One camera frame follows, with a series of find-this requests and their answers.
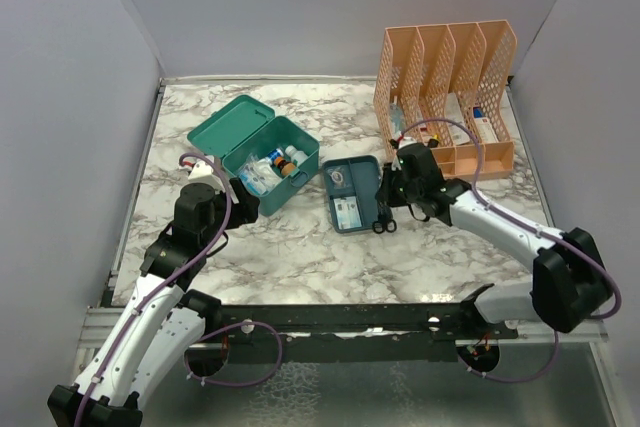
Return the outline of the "dark blue divided tray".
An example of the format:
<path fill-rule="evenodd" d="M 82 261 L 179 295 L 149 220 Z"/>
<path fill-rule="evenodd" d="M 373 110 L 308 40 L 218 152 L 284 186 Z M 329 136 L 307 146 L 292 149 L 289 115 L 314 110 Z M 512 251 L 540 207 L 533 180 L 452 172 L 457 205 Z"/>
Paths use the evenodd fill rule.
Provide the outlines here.
<path fill-rule="evenodd" d="M 328 172 L 341 168 L 345 176 L 345 186 L 336 188 Z M 376 157 L 363 155 L 326 161 L 322 166 L 323 179 L 328 196 L 331 223 L 339 234 L 353 234 L 372 231 L 376 234 L 392 233 L 397 224 L 389 208 L 380 205 L 376 194 L 381 184 L 381 170 Z M 339 197 L 355 196 L 357 198 L 362 227 L 348 231 L 337 228 L 333 200 Z"/>

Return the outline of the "white bottle blue cap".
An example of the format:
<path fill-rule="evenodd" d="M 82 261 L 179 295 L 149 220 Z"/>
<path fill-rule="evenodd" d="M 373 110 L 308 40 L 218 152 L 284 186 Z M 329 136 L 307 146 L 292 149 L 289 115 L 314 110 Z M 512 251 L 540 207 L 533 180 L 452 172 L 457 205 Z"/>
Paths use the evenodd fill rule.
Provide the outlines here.
<path fill-rule="evenodd" d="M 278 157 L 284 157 L 284 152 L 280 148 L 276 148 L 269 152 L 266 156 L 266 159 L 268 159 L 270 162 L 274 162 Z"/>

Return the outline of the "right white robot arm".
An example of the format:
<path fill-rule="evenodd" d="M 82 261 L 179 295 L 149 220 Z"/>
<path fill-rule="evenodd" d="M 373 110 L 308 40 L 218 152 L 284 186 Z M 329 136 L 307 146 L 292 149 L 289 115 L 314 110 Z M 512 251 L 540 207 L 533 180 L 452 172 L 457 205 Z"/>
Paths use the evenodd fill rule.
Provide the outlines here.
<path fill-rule="evenodd" d="M 400 147 L 384 165 L 377 199 L 475 234 L 529 270 L 526 281 L 482 287 L 467 297 L 471 306 L 460 312 L 459 325 L 469 337 L 481 338 L 503 321 L 540 321 L 569 333 L 601 318 L 606 302 L 620 301 L 590 233 L 541 225 L 490 201 L 463 179 L 445 178 L 424 144 Z"/>

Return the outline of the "clear tape roll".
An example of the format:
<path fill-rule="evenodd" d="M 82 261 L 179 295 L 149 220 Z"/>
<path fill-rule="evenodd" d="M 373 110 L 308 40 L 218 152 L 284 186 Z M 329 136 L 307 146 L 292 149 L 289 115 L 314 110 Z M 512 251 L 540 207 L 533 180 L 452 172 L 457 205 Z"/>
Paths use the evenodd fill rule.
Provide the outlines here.
<path fill-rule="evenodd" d="M 336 188 L 343 188 L 345 186 L 345 176 L 341 168 L 335 168 L 329 171 L 328 174 Z"/>

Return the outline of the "small white grey-cap bottle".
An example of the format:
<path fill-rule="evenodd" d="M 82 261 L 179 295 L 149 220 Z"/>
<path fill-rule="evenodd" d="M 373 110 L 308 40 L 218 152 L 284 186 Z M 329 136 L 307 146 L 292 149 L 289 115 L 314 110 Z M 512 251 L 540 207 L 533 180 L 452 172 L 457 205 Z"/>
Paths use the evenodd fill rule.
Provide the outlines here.
<path fill-rule="evenodd" d="M 290 161 L 296 166 L 301 165 L 308 159 L 308 156 L 304 151 L 297 149 L 293 145 L 289 145 L 285 148 L 285 154 L 289 157 Z"/>

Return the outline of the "white gauze packet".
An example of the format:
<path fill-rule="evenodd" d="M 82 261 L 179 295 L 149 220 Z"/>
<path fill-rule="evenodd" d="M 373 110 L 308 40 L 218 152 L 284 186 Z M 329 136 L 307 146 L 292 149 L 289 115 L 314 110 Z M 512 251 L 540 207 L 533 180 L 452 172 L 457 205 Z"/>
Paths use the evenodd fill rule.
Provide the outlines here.
<path fill-rule="evenodd" d="M 273 174 L 274 172 L 268 160 L 248 159 L 240 168 L 238 177 L 245 184 L 263 184 L 269 186 L 273 183 Z"/>

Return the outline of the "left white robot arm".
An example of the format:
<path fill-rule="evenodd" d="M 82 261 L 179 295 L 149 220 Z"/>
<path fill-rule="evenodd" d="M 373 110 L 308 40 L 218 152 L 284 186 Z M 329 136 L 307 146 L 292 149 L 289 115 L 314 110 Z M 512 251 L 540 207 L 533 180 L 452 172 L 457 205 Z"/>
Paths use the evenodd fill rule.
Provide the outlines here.
<path fill-rule="evenodd" d="M 84 371 L 56 386 L 47 406 L 59 426 L 138 426 L 162 379 L 196 340 L 220 332 L 219 300 L 190 284 L 229 229 L 258 218 L 259 200 L 233 178 L 227 191 L 183 187 L 172 221 L 145 254 L 125 309 Z"/>

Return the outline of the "teal medicine kit box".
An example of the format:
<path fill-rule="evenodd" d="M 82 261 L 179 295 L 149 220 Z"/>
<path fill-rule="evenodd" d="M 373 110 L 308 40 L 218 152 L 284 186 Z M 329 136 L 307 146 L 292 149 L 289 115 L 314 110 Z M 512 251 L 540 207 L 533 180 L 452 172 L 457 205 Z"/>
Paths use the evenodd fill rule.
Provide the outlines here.
<path fill-rule="evenodd" d="M 293 145 L 304 151 L 308 159 L 279 185 L 260 199 L 259 212 L 270 216 L 293 197 L 319 170 L 319 143 L 308 132 L 285 116 L 278 116 L 266 104 L 249 95 L 240 95 L 229 102 L 187 135 L 188 141 L 206 155 L 221 160 L 222 167 L 233 177 L 238 177 L 240 168 L 248 159 L 266 159 L 269 152 Z"/>

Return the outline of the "brown bottle orange cap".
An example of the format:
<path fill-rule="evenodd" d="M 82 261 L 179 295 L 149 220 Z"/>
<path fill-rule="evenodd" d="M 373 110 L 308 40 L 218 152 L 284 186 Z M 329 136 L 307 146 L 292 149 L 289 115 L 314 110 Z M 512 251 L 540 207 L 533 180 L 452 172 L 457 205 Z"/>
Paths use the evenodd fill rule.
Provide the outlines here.
<path fill-rule="evenodd" d="M 274 166 L 282 177 L 287 177 L 296 170 L 295 164 L 283 157 L 277 157 L 274 160 Z"/>

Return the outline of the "blue face mask packet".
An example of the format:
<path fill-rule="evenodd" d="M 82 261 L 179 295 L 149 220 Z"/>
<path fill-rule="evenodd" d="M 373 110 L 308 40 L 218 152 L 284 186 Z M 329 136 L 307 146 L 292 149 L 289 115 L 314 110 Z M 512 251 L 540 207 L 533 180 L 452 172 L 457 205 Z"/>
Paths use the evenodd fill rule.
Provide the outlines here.
<path fill-rule="evenodd" d="M 268 161 L 249 162 L 240 170 L 238 177 L 254 195 L 263 196 L 274 190 L 281 178 L 273 171 Z"/>

